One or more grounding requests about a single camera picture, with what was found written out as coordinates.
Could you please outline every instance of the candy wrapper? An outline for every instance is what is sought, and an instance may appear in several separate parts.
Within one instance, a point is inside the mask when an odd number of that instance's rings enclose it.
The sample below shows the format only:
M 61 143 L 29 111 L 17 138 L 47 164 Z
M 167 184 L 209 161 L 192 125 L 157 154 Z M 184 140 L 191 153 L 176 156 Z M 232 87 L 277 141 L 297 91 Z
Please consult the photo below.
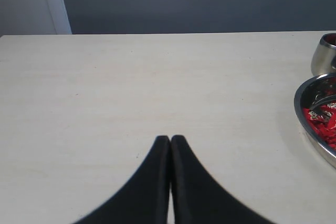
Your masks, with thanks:
M 318 113 L 305 108 L 303 113 L 312 129 L 336 149 L 336 101 L 320 106 Z

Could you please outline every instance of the gray wall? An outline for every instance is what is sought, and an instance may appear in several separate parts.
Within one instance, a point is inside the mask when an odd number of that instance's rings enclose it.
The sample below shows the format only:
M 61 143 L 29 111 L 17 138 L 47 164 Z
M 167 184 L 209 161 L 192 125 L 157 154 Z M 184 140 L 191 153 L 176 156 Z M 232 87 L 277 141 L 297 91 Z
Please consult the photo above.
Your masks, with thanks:
M 47 0 L 0 0 L 0 35 L 55 34 Z
M 72 32 L 335 30 L 335 0 L 65 0 Z

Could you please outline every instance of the table surface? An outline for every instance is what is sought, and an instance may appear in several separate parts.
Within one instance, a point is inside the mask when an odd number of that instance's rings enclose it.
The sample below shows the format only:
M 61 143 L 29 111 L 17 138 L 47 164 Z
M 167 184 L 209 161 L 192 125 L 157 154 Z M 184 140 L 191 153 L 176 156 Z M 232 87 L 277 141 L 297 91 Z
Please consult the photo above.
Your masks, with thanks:
M 324 33 L 0 38 L 0 223 L 76 221 L 162 134 L 265 217 L 334 223 L 336 171 L 293 107 Z

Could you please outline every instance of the white table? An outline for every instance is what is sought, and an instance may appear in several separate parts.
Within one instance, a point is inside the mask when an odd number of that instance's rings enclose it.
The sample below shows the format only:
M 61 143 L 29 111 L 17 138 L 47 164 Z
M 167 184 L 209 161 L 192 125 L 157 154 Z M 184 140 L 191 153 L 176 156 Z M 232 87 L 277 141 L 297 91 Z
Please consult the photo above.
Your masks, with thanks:
M 336 170 L 293 108 L 324 33 L 2 37 L 0 223 L 76 221 L 159 134 L 267 218 L 334 223 Z

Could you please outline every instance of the metal tray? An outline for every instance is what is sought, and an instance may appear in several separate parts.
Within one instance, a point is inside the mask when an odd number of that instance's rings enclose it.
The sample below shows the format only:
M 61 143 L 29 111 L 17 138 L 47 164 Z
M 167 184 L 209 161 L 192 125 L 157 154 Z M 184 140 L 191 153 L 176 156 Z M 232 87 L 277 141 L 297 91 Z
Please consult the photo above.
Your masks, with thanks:
M 331 148 L 309 125 L 304 116 L 302 108 L 309 108 L 316 100 L 317 95 L 321 96 L 326 81 L 336 78 L 336 73 L 322 74 L 304 82 L 296 91 L 294 107 L 296 115 L 307 133 L 309 140 L 315 149 L 336 168 L 336 150 Z

